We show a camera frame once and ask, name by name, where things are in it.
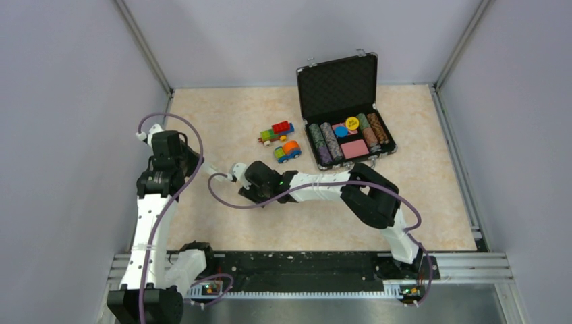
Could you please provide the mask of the white remote control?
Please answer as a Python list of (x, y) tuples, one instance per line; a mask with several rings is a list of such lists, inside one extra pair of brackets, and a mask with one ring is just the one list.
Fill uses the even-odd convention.
[(220, 173), (220, 171), (212, 163), (206, 161), (201, 164), (200, 171), (208, 174), (209, 176)]

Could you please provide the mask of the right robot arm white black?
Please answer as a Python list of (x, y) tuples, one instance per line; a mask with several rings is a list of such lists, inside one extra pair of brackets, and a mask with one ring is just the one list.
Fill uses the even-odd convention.
[(236, 163), (231, 177), (241, 184), (239, 195), (257, 207), (273, 201), (343, 203), (363, 224), (379, 230), (389, 243), (399, 278), (421, 281), (436, 277), (435, 262), (411, 234), (421, 225), (420, 213), (399, 196), (394, 183), (363, 163), (349, 171), (321, 175), (279, 173), (261, 161)]

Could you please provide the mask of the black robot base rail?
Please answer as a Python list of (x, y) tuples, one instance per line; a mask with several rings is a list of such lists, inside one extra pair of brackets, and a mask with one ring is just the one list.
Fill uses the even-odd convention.
[(388, 252), (238, 252), (207, 256), (207, 268), (184, 297), (228, 299), (383, 298), (419, 301), (440, 280), (435, 257), (419, 252), (412, 264)]

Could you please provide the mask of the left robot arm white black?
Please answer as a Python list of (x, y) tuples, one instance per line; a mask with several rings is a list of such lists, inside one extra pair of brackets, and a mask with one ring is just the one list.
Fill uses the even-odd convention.
[(138, 211), (130, 259), (119, 287), (107, 296), (107, 306), (119, 323), (179, 323), (183, 298), (196, 278), (208, 279), (217, 268), (206, 245), (166, 265), (179, 191), (201, 161), (181, 132), (151, 130), (144, 142), (152, 155), (136, 182)]

